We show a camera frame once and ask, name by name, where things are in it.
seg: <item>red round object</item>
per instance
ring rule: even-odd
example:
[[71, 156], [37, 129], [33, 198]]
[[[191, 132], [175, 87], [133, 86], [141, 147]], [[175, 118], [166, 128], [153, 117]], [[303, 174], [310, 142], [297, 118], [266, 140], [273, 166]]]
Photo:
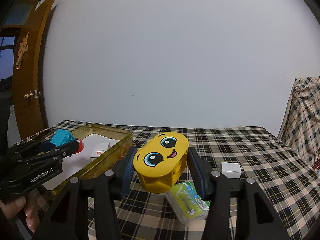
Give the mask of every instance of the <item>red round object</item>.
[[79, 139], [79, 138], [76, 138], [76, 140], [77, 140], [78, 143], [79, 143], [79, 149], [78, 149], [78, 151], [75, 152], [74, 154], [79, 153], [79, 152], [81, 152], [81, 151], [83, 150], [83, 142], [82, 142], [82, 140]]

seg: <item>yellow toy with cartoon face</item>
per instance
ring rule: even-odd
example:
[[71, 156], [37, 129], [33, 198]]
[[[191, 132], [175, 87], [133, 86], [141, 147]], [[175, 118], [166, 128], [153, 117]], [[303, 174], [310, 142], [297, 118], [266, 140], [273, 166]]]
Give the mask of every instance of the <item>yellow toy with cartoon face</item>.
[[164, 132], [148, 141], [133, 158], [142, 187], [151, 193], [171, 189], [187, 166], [188, 147], [188, 139], [177, 132]]

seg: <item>silver screw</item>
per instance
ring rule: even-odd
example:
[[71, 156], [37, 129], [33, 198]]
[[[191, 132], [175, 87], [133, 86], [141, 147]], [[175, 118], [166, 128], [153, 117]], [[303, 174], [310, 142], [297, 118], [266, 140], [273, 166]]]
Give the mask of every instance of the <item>silver screw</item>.
[[214, 177], [219, 177], [221, 173], [219, 171], [211, 171], [211, 175]]
[[79, 180], [79, 179], [78, 179], [77, 177], [73, 177], [73, 178], [70, 179], [70, 182], [71, 182], [72, 184], [74, 184], [74, 183], [77, 183], [78, 180]]
[[107, 177], [110, 177], [114, 174], [113, 170], [107, 170], [104, 172], [104, 175], [106, 175]]
[[246, 180], [249, 184], [253, 184], [255, 182], [254, 178], [251, 177], [248, 177]]

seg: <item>green package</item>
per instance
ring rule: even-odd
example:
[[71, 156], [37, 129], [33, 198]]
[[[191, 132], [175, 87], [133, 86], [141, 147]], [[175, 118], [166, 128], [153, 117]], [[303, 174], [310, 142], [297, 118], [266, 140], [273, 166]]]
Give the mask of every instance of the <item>green package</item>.
[[208, 215], [210, 202], [200, 198], [192, 181], [174, 185], [165, 196], [182, 224], [205, 219]]

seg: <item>barcode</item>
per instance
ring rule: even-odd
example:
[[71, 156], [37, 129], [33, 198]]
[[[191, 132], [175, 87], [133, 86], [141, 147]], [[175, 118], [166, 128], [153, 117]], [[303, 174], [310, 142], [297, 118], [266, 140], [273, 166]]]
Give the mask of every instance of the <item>barcode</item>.
[[199, 204], [202, 210], [205, 210], [205, 211], [209, 210], [208, 205], [201, 198], [196, 199], [196, 202]]

